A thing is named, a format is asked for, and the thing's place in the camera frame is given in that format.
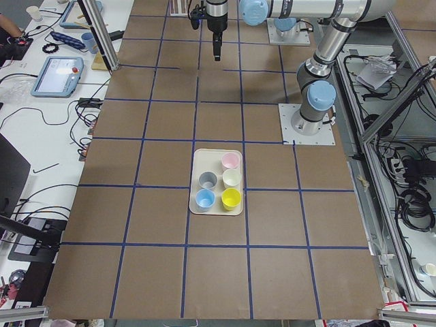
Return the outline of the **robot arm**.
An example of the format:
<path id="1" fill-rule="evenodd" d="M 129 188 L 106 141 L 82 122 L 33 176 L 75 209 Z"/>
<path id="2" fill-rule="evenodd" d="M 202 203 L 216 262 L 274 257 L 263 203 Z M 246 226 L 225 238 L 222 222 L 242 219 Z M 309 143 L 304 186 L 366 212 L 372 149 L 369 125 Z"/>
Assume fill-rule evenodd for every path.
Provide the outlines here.
<path id="1" fill-rule="evenodd" d="M 327 18 L 330 24 L 313 56 L 297 72 L 302 104 L 291 119 L 293 130 L 305 136 L 317 134 L 337 93 L 327 81 L 332 66 L 356 25 L 382 17 L 394 1 L 239 1 L 240 15 L 256 26 L 269 18 Z"/>

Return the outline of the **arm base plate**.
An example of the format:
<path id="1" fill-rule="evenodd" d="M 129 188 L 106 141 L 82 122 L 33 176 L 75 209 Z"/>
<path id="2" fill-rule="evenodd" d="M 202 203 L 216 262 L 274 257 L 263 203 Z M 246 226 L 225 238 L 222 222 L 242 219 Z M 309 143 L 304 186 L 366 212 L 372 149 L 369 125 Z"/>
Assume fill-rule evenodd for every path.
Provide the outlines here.
<path id="1" fill-rule="evenodd" d="M 282 22 L 278 18 L 268 18 L 269 43 L 274 45 L 309 46 L 311 27 L 296 18 L 286 18 Z"/>
<path id="2" fill-rule="evenodd" d="M 322 121 L 308 122 L 300 115 L 300 104 L 279 104 L 281 135 L 284 144 L 334 146 L 332 120 L 326 112 Z"/>

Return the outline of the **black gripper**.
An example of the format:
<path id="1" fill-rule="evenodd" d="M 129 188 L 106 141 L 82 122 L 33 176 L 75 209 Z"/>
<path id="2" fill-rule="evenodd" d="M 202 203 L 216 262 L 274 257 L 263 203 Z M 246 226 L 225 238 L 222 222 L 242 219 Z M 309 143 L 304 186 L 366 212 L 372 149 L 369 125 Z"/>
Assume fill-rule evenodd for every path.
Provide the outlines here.
<path id="1" fill-rule="evenodd" d="M 206 0 L 207 26 L 213 32 L 213 56 L 215 61 L 221 60 L 223 32 L 228 26 L 228 1 Z"/>

